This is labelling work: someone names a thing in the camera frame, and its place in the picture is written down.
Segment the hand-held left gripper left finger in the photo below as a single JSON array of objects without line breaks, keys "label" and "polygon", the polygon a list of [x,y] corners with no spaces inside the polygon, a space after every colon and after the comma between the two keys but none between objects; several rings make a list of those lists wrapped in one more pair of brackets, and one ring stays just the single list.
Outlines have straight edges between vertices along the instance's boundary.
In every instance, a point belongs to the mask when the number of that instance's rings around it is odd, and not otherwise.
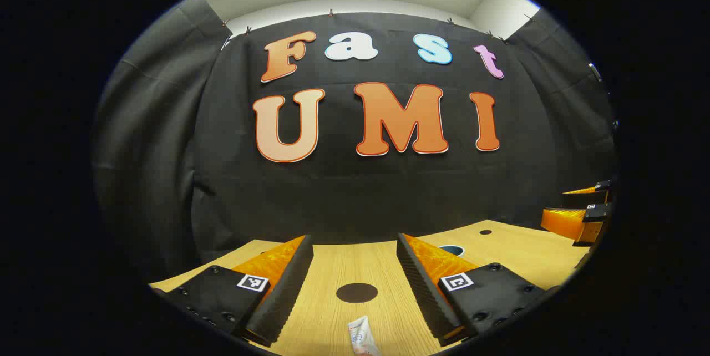
[{"label": "hand-held left gripper left finger", "polygon": [[153,291],[206,326],[268,348],[281,335],[312,260],[312,238],[302,235],[234,267],[212,263]]}]

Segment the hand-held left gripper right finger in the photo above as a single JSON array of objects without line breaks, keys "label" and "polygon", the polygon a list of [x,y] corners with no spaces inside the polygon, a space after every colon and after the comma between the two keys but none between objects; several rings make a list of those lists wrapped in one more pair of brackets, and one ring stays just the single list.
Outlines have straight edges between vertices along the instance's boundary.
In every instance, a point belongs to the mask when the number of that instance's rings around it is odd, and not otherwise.
[{"label": "hand-held left gripper right finger", "polygon": [[396,254],[433,337],[442,347],[471,340],[551,298],[499,262],[478,266],[398,233]]}]

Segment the dark brown round coaster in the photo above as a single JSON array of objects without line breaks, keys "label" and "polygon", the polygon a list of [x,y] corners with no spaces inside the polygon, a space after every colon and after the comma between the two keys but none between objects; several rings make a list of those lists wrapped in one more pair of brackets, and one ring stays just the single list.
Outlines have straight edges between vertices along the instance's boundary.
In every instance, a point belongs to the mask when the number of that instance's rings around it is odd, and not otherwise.
[{"label": "dark brown round coaster", "polygon": [[336,290],[336,296],[339,300],[352,304],[372,301],[377,295],[378,288],[367,283],[349,283],[340,286]]}]

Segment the white toothpaste tube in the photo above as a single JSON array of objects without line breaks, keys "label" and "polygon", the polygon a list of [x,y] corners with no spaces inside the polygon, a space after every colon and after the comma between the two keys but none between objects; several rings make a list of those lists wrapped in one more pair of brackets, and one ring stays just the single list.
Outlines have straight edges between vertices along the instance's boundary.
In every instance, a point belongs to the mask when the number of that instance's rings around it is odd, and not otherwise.
[{"label": "white toothpaste tube", "polygon": [[372,336],[368,316],[360,317],[347,326],[355,356],[382,356]]}]

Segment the wooden desktop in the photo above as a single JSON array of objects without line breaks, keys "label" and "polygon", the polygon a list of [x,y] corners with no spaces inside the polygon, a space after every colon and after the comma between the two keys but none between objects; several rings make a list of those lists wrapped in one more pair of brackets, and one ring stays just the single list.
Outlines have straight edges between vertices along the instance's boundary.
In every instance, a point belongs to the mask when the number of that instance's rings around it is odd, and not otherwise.
[{"label": "wooden desktop", "polygon": [[[475,265],[499,262],[536,286],[561,285],[588,247],[552,232],[492,220],[424,235],[434,246],[463,247]],[[396,255],[396,240],[352,245],[313,245],[313,260],[291,315],[270,353],[281,356],[353,356],[348,323],[368,316],[382,356],[431,356],[442,351],[426,324]],[[346,303],[340,286],[367,283],[378,295]]]}]

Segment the black backdrop cloth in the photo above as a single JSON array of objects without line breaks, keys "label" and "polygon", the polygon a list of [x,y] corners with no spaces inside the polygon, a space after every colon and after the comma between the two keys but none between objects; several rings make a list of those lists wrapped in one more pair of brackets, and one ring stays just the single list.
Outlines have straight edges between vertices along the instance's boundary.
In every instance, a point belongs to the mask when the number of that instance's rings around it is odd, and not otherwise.
[{"label": "black backdrop cloth", "polygon": [[[441,88],[442,153],[357,153],[366,82],[401,106]],[[205,0],[153,23],[97,108],[105,219],[149,282],[255,239],[390,241],[486,219],[535,228],[561,194],[616,171],[613,113],[547,13],[508,41],[400,13],[337,13],[231,33]]]}]

